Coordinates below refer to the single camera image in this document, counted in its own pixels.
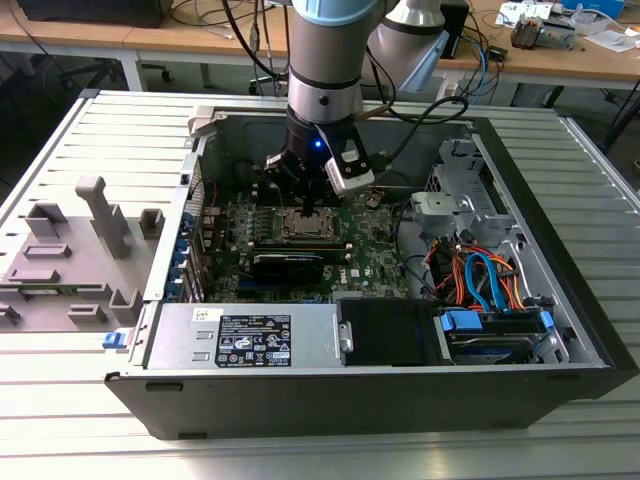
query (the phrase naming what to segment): black cable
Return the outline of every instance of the black cable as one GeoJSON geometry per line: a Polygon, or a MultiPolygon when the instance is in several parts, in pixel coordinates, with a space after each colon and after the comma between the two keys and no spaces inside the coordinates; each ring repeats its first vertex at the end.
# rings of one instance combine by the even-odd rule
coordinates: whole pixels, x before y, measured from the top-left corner
{"type": "MultiPolygon", "coordinates": [[[[262,9],[262,28],[264,29],[264,40],[267,44],[267,57],[269,59],[269,68],[271,71],[275,71],[273,68],[273,58],[271,56],[271,40],[269,39],[269,22],[267,22],[267,14],[264,9],[264,0],[260,0],[260,5],[262,9]]],[[[273,94],[277,96],[278,94],[278,86],[276,85],[276,77],[271,77],[271,81],[273,83],[273,94]]]]}
{"type": "Polygon", "coordinates": [[[291,64],[291,39],[289,38],[289,9],[286,5],[282,6],[282,12],[284,15],[284,33],[287,37],[287,67],[285,71],[288,71],[289,65],[291,64]]]}
{"type": "Polygon", "coordinates": [[[421,125],[438,125],[438,124],[441,124],[441,123],[449,122],[451,120],[455,120],[456,118],[460,117],[464,112],[466,112],[468,108],[469,108],[469,103],[467,102],[467,100],[465,98],[459,97],[457,95],[441,98],[440,100],[437,100],[434,103],[432,103],[431,105],[429,105],[429,107],[427,107],[427,109],[424,112],[422,112],[422,115],[420,115],[418,117],[418,119],[415,121],[415,123],[413,125],[413,128],[407,134],[407,136],[404,138],[404,140],[400,143],[400,145],[398,146],[396,151],[393,152],[388,157],[388,162],[391,163],[396,158],[398,158],[398,156],[402,153],[402,151],[406,148],[406,146],[411,141],[411,137],[413,137],[413,135],[416,133],[416,131],[418,130],[418,128],[421,125]],[[436,120],[433,120],[432,122],[425,122],[425,119],[427,118],[427,116],[431,112],[433,112],[436,108],[438,108],[440,105],[443,105],[445,103],[453,103],[453,102],[462,103],[462,108],[460,110],[458,110],[456,113],[454,113],[452,115],[449,115],[447,117],[438,118],[436,120]]]}
{"type": "Polygon", "coordinates": [[[413,187],[413,188],[418,188],[418,186],[415,184],[415,182],[413,180],[411,180],[408,175],[406,175],[406,174],[404,174],[404,173],[402,173],[402,172],[400,172],[398,170],[394,170],[394,169],[384,170],[384,171],[380,172],[378,175],[376,175],[375,182],[373,182],[373,187],[374,188],[379,185],[378,180],[380,180],[380,177],[383,177],[384,175],[396,175],[396,176],[402,178],[407,183],[407,186],[413,187]]]}
{"type": "Polygon", "coordinates": [[[438,125],[438,124],[441,124],[441,123],[449,122],[451,120],[455,120],[456,118],[458,118],[462,114],[464,114],[464,112],[466,112],[467,109],[469,108],[469,103],[467,102],[467,100],[465,98],[453,95],[453,96],[450,96],[450,97],[441,98],[440,100],[438,100],[435,103],[431,104],[429,107],[427,107],[427,109],[424,112],[422,112],[422,115],[420,115],[418,117],[418,119],[416,119],[416,120],[414,120],[413,118],[411,118],[408,115],[399,114],[393,108],[391,108],[391,105],[393,105],[393,102],[395,102],[396,93],[397,93],[396,92],[396,86],[395,86],[395,83],[393,82],[393,79],[391,78],[391,75],[389,75],[389,72],[387,72],[387,70],[382,66],[382,64],[373,56],[373,54],[371,53],[371,50],[369,49],[369,47],[367,47],[366,52],[367,52],[367,56],[369,57],[369,60],[371,62],[371,69],[373,71],[373,77],[376,80],[376,86],[378,87],[378,93],[380,94],[382,103],[387,104],[387,101],[384,98],[384,95],[383,95],[383,92],[382,92],[382,83],[380,82],[380,76],[378,75],[377,68],[380,68],[380,70],[382,70],[382,73],[384,73],[385,77],[387,77],[387,80],[389,80],[389,83],[391,84],[392,94],[391,94],[391,100],[389,102],[389,113],[391,113],[391,115],[393,115],[397,119],[402,120],[403,122],[407,122],[407,123],[412,123],[413,124],[413,128],[411,129],[411,131],[409,132],[407,137],[403,140],[403,142],[396,149],[396,151],[393,154],[391,154],[390,157],[388,157],[388,160],[387,160],[388,163],[393,162],[398,157],[398,155],[400,155],[402,150],[404,150],[404,148],[407,146],[407,144],[411,140],[411,137],[416,133],[416,130],[418,130],[418,127],[420,127],[421,125],[438,125]],[[438,108],[440,105],[442,105],[444,103],[449,103],[449,102],[460,102],[460,103],[462,103],[462,108],[460,110],[458,110],[456,113],[454,113],[452,115],[449,115],[447,117],[439,118],[439,119],[436,119],[436,120],[434,120],[432,122],[426,122],[425,121],[427,116],[431,112],[433,112],[433,110],[438,108]]]}
{"type": "Polygon", "coordinates": [[[4,183],[7,187],[9,188],[15,188],[16,186],[13,185],[11,182],[7,182],[4,178],[0,177],[0,183],[4,183]]]}
{"type": "Polygon", "coordinates": [[[402,258],[402,254],[400,253],[400,245],[398,244],[398,235],[400,233],[400,224],[402,223],[402,215],[404,214],[404,211],[407,209],[407,207],[411,204],[411,199],[408,199],[404,205],[402,206],[402,208],[400,209],[400,215],[398,217],[398,221],[396,222],[396,228],[395,231],[393,233],[393,243],[395,246],[395,250],[396,250],[396,255],[398,256],[398,260],[400,261],[400,264],[402,264],[404,266],[404,268],[406,269],[406,271],[416,280],[418,280],[418,282],[420,282],[420,285],[422,285],[425,289],[426,289],[426,293],[428,293],[431,297],[433,298],[437,298],[435,297],[435,290],[434,288],[429,285],[425,280],[422,279],[421,275],[418,275],[416,272],[414,272],[411,268],[409,268],[409,266],[407,265],[406,262],[408,262],[410,259],[415,258],[416,255],[412,255],[409,258],[402,258]]]}
{"type": "MultiPolygon", "coordinates": [[[[60,70],[60,73],[66,74],[67,73],[66,70],[62,68],[58,62],[56,62],[55,58],[53,58],[53,56],[49,54],[49,52],[47,52],[44,49],[44,47],[40,45],[40,43],[35,38],[33,38],[33,35],[29,33],[26,27],[22,25],[22,23],[20,23],[20,20],[18,20],[18,17],[16,16],[16,12],[13,11],[13,5],[11,3],[11,0],[7,0],[7,5],[9,7],[9,11],[11,12],[11,16],[13,17],[15,22],[18,24],[20,29],[27,35],[27,37],[29,37],[29,40],[31,40],[42,51],[42,53],[44,53],[45,57],[47,57],[51,61],[51,63],[53,63],[56,66],[58,70],[60,70]]],[[[71,83],[73,83],[73,85],[76,88],[78,88],[79,90],[82,90],[82,87],[78,84],[78,82],[75,81],[73,77],[69,77],[69,80],[71,81],[71,83]]]]}
{"type": "Polygon", "coordinates": [[[638,85],[640,85],[640,78],[638,78],[638,80],[636,81],[636,84],[633,86],[633,90],[631,90],[631,92],[629,92],[629,95],[627,96],[627,99],[624,101],[624,103],[622,104],[622,107],[620,107],[620,109],[618,110],[618,113],[616,113],[616,116],[613,118],[613,121],[611,122],[611,124],[609,125],[609,129],[607,130],[606,137],[608,137],[610,135],[610,133],[613,131],[613,129],[614,129],[615,125],[616,125],[616,122],[618,121],[618,118],[620,117],[620,114],[627,107],[627,104],[631,101],[631,98],[633,97],[633,94],[638,89],[638,85]]]}
{"type": "Polygon", "coordinates": [[[636,115],[640,111],[640,98],[637,98],[634,101],[631,108],[629,108],[629,110],[626,110],[629,101],[633,97],[633,94],[635,93],[635,91],[638,89],[638,85],[640,85],[640,78],[636,81],[635,85],[633,86],[633,90],[629,92],[629,96],[627,97],[626,101],[622,104],[622,107],[620,107],[620,109],[618,110],[618,113],[616,114],[615,118],[611,122],[611,125],[609,126],[609,129],[607,130],[607,133],[603,141],[604,147],[607,150],[611,147],[611,145],[613,145],[613,143],[618,139],[620,134],[627,127],[627,125],[636,117],[636,115]],[[620,117],[620,114],[623,111],[625,111],[625,114],[623,115],[620,122],[618,122],[618,118],[620,117]]]}
{"type": "MultiPolygon", "coordinates": [[[[198,15],[196,13],[196,15],[198,15],[198,21],[200,23],[191,23],[191,22],[187,22],[185,20],[182,20],[180,18],[178,18],[175,14],[176,11],[178,11],[180,8],[182,8],[184,5],[186,5],[189,2],[193,2],[194,0],[183,0],[182,2],[180,2],[178,5],[176,5],[175,7],[172,7],[171,10],[169,10],[169,16],[176,22],[178,22],[181,25],[187,25],[189,27],[215,27],[217,25],[223,25],[225,23],[228,23],[227,20],[221,20],[219,22],[215,22],[215,23],[207,23],[204,22],[204,17],[207,17],[208,15],[212,15],[214,13],[220,13],[220,12],[224,12],[223,8],[216,8],[216,9],[212,9],[212,10],[207,10],[206,12],[204,12],[202,15],[198,15]]],[[[237,5],[234,5],[233,7],[231,7],[231,10],[235,10],[236,8],[238,8],[240,5],[244,4],[246,2],[246,0],[234,0],[237,1],[237,5]]],[[[245,15],[240,15],[239,17],[235,17],[236,20],[240,20],[242,18],[246,18],[249,15],[252,15],[252,13],[248,13],[245,15]]]]}
{"type": "Polygon", "coordinates": [[[238,38],[238,41],[240,42],[240,45],[242,45],[242,48],[247,53],[247,55],[249,55],[249,57],[251,57],[251,60],[254,61],[254,63],[260,68],[260,70],[265,72],[270,77],[274,77],[274,78],[276,78],[278,80],[280,78],[283,78],[283,75],[281,73],[276,73],[273,70],[269,69],[269,67],[267,67],[264,63],[262,63],[262,61],[256,56],[256,54],[251,51],[251,48],[249,48],[249,45],[247,45],[247,42],[244,39],[244,35],[242,35],[242,32],[240,31],[240,28],[238,28],[238,24],[236,23],[236,19],[233,18],[233,14],[231,12],[231,8],[229,7],[229,0],[222,0],[222,7],[224,8],[225,13],[227,14],[227,19],[229,20],[229,24],[231,25],[231,28],[233,29],[233,32],[236,34],[236,37],[238,38]]]}

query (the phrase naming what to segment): wooden desk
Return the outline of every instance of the wooden desk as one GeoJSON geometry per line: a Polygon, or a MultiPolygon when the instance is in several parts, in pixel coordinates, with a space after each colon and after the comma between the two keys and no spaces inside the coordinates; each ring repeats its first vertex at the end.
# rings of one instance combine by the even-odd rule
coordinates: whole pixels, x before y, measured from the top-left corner
{"type": "Polygon", "coordinates": [[[14,20],[10,9],[13,9],[13,13],[27,31],[44,45],[122,48],[123,40],[132,29],[122,25],[31,22],[15,0],[0,0],[0,41],[31,42],[14,20]]]}
{"type": "MultiPolygon", "coordinates": [[[[222,8],[220,0],[198,1],[198,11],[200,13],[220,8],[222,8]]],[[[253,12],[253,5],[251,3],[242,4],[233,10],[233,14],[236,17],[251,14],[251,12],[253,12]]],[[[272,54],[275,57],[286,58],[287,40],[282,9],[279,7],[272,8],[266,12],[266,15],[272,54]]],[[[184,8],[178,9],[175,12],[175,16],[187,23],[198,23],[198,17],[193,4],[188,4],[185,5],[184,8]]],[[[219,12],[207,16],[207,21],[209,23],[224,22],[226,21],[226,18],[227,17],[224,12],[219,12]]],[[[260,53],[265,53],[267,46],[265,42],[264,29],[262,27],[262,16],[258,18],[258,21],[260,26],[260,53]]],[[[238,20],[237,23],[248,42],[249,29],[253,23],[253,15],[242,18],[238,20]]],[[[136,50],[165,50],[171,52],[246,56],[245,51],[242,49],[240,42],[235,38],[235,35],[233,35],[234,38],[232,40],[228,40],[220,35],[211,33],[208,30],[218,33],[233,34],[231,28],[192,27],[188,25],[181,25],[171,17],[167,17],[162,26],[158,29],[133,28],[124,39],[124,46],[128,49],[136,50]]]]}
{"type": "MultiPolygon", "coordinates": [[[[200,64],[250,65],[237,39],[225,39],[200,27],[181,25],[167,18],[159,29],[132,28],[113,25],[67,24],[59,22],[30,22],[15,4],[15,0],[0,0],[0,51],[40,53],[15,23],[8,10],[8,2],[28,31],[54,55],[76,55],[85,57],[115,58],[122,62],[129,88],[144,90],[140,74],[141,61],[179,61],[200,64]]],[[[548,85],[583,86],[595,88],[630,89],[640,77],[640,62],[637,50],[613,53],[583,38],[579,38],[572,51],[537,48],[520,50],[511,47],[508,28],[495,28],[495,17],[500,0],[470,0],[481,31],[492,38],[492,44],[509,50],[507,62],[501,76],[503,82],[534,83],[548,85]]],[[[220,0],[199,0],[199,11],[220,8],[220,0]]],[[[234,10],[236,15],[250,13],[250,4],[234,10]]],[[[176,16],[187,23],[197,23],[193,4],[176,12],[176,16]]],[[[207,17],[210,22],[225,20],[224,12],[207,17]]],[[[286,38],[283,15],[280,8],[267,12],[271,47],[277,66],[285,64],[286,38]]],[[[238,21],[245,37],[249,37],[252,16],[238,21]]],[[[633,21],[623,17],[622,21],[633,21]]],[[[264,56],[264,32],[262,51],[264,56]]],[[[221,33],[232,33],[230,29],[213,28],[221,33]]],[[[468,77],[478,67],[472,47],[461,42],[458,55],[453,60],[440,60],[435,75],[456,82],[468,77]]]]}
{"type": "MultiPolygon", "coordinates": [[[[469,0],[480,30],[487,38],[495,37],[491,44],[509,50],[507,62],[504,65],[505,75],[535,75],[548,76],[549,82],[562,84],[562,81],[572,78],[603,79],[635,82],[640,77],[639,51],[636,49],[623,53],[614,53],[600,47],[583,37],[579,37],[573,50],[557,50],[550,48],[536,48],[522,50],[511,46],[510,28],[496,28],[497,9],[502,3],[499,0],[469,0]]],[[[624,15],[622,22],[638,21],[640,15],[624,15]]],[[[467,25],[473,26],[471,19],[467,25]]],[[[453,60],[441,60],[439,66],[443,68],[475,69],[478,61],[473,58],[471,45],[461,42],[460,52],[453,60]]]]}

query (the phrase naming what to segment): slotted metal surface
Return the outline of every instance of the slotted metal surface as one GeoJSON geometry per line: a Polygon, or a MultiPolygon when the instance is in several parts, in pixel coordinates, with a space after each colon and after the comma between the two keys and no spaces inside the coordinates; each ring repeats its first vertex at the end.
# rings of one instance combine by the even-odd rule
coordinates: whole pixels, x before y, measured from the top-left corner
{"type": "MultiPolygon", "coordinates": [[[[0,271],[28,231],[18,215],[35,200],[58,201],[66,214],[88,214],[73,193],[75,180],[84,172],[103,174],[107,197],[126,211],[168,204],[181,159],[190,150],[180,141],[187,140],[192,106],[230,102],[282,106],[254,98],[129,92],[102,92],[93,100],[79,101],[58,138],[45,147],[40,169],[31,172],[33,181],[24,188],[19,185],[23,195],[10,199],[9,205],[13,202],[16,208],[0,210],[0,249],[6,254],[0,257],[0,271]]],[[[423,108],[398,106],[405,113],[423,108]]],[[[448,111],[441,108],[436,113],[448,111]]],[[[491,119],[640,361],[638,199],[570,120],[548,110],[478,107],[470,114],[491,119]]],[[[573,402],[525,431],[162,442],[150,437],[103,387],[105,368],[117,369],[126,356],[105,354],[101,341],[102,335],[93,333],[0,335],[3,476],[640,477],[637,379],[600,400],[573,402]]]]}

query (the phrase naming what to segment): white label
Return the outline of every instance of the white label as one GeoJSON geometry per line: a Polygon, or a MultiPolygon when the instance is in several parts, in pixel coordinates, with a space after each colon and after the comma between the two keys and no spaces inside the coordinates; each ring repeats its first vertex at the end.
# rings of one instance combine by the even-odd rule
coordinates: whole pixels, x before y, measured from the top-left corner
{"type": "Polygon", "coordinates": [[[224,313],[222,308],[194,308],[192,322],[218,322],[224,313]]]}

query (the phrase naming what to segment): warning label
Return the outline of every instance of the warning label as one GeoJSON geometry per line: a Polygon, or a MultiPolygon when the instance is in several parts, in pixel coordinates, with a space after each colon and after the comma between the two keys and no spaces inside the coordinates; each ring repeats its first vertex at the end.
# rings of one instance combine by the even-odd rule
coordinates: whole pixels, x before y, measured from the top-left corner
{"type": "Polygon", "coordinates": [[[220,368],[290,367],[291,316],[221,316],[216,365],[220,368]]]}

